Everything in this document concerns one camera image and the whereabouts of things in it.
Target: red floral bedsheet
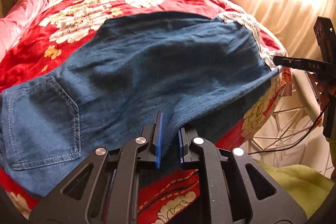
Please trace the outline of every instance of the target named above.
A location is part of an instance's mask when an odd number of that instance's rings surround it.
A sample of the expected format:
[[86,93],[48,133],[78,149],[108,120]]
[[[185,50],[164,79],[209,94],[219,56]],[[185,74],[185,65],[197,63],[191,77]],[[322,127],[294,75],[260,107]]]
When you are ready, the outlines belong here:
[[[21,36],[17,46],[5,56],[0,65],[0,91],[58,67],[92,39],[106,19],[165,10],[196,13],[210,18],[225,11],[242,13],[227,3],[225,0],[63,0],[39,15]],[[262,29],[258,35],[262,47],[269,51],[284,51],[279,42]],[[217,147],[232,149],[253,136],[269,118],[283,87],[290,81],[291,73],[286,69],[273,78],[268,91],[234,128],[225,133],[216,143]],[[0,185],[28,217],[38,200],[30,197],[1,169]],[[166,223],[198,195],[198,170],[177,170],[140,189],[138,223]]]

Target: hand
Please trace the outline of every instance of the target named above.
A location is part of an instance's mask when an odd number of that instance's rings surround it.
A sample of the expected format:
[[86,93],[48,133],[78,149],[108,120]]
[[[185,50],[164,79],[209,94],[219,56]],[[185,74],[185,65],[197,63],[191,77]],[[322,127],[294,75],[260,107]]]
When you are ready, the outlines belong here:
[[319,80],[316,79],[315,75],[309,75],[309,78],[316,82],[317,85],[317,90],[320,92],[320,97],[319,100],[321,102],[321,111],[323,111],[325,109],[325,107],[328,105],[329,103],[329,97],[326,96],[326,90],[328,90],[330,95],[334,95],[335,91],[336,91],[336,86],[330,86],[327,85],[325,82],[320,82]]

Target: pocket stitching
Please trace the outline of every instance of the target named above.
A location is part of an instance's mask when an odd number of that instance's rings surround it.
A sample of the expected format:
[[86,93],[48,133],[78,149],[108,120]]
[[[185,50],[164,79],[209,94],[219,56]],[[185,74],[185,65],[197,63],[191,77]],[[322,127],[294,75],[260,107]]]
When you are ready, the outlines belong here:
[[[66,154],[66,155],[60,155],[60,156],[55,156],[55,157],[50,157],[50,158],[45,158],[45,159],[41,159],[41,160],[34,160],[34,161],[17,161],[17,156],[16,156],[16,150],[17,148],[14,148],[13,145],[13,141],[15,140],[16,143],[16,138],[14,138],[15,135],[13,135],[11,133],[11,128],[13,127],[11,121],[12,121],[12,115],[11,113],[13,113],[13,107],[12,107],[12,95],[16,95],[19,93],[28,93],[32,90],[35,90],[39,87],[41,87],[42,85],[47,85],[48,82],[51,82],[51,88],[56,89],[60,95],[66,100],[66,102],[68,103],[68,105],[70,106],[71,112],[73,114],[73,121],[74,121],[74,148],[75,151],[74,153],[70,153],[70,154]],[[61,162],[65,162],[65,161],[69,161],[69,160],[75,160],[80,158],[81,156],[81,141],[80,141],[80,127],[79,127],[79,109],[77,104],[74,102],[74,100],[65,92],[65,90],[60,86],[60,84],[57,82],[57,80],[52,76],[51,78],[47,79],[46,81],[39,83],[37,85],[35,85],[34,87],[31,88],[23,88],[20,90],[17,90],[15,92],[10,92],[6,94],[9,95],[9,102],[8,102],[8,133],[9,133],[9,137],[10,137],[10,142],[11,142],[11,146],[12,146],[12,150],[13,150],[13,158],[15,160],[16,163],[10,164],[13,168],[13,170],[25,170],[25,169],[31,169],[34,167],[42,167],[42,166],[48,166],[48,165],[53,165],[53,164],[57,164],[57,163],[61,163]],[[56,158],[60,158],[60,157],[72,157],[72,159],[64,159],[61,161],[56,161],[56,162],[50,162],[50,163],[46,163],[46,164],[38,164],[38,162],[44,162],[44,161],[48,161],[48,160],[52,160],[52,159],[56,159]]]

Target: black cable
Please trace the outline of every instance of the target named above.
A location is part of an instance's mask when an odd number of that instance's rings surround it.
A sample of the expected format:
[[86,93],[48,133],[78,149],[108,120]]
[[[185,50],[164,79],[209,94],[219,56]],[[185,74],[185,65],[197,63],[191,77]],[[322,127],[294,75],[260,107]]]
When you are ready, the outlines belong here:
[[320,115],[317,117],[317,119],[313,122],[313,125],[309,128],[308,132],[300,139],[298,140],[295,144],[293,144],[292,146],[286,147],[286,148],[282,148],[282,149],[274,149],[274,150],[265,150],[265,151],[257,151],[257,152],[252,152],[249,153],[249,155],[253,155],[253,154],[259,154],[259,153],[268,153],[268,152],[278,152],[278,151],[285,151],[288,149],[291,149],[295,146],[297,146],[300,142],[302,142],[308,135],[309,133],[315,128],[317,122],[319,121],[319,119],[322,117],[323,113],[327,110],[327,108],[329,107],[331,102],[329,102],[327,104],[327,106],[323,109],[323,111],[320,113]]

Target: white lace trim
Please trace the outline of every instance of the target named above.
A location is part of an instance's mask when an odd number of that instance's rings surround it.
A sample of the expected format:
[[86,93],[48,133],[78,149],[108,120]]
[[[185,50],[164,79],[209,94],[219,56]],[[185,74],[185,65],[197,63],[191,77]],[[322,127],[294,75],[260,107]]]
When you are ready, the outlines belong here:
[[242,14],[238,12],[223,12],[218,14],[219,18],[225,23],[238,22],[240,25],[245,26],[248,30],[252,32],[253,38],[256,41],[259,49],[259,56],[265,60],[265,63],[270,67],[271,70],[274,70],[277,66],[273,63],[273,56],[287,56],[287,52],[284,50],[275,50],[270,51],[268,48],[264,47],[260,43],[260,28],[259,23],[250,14]]

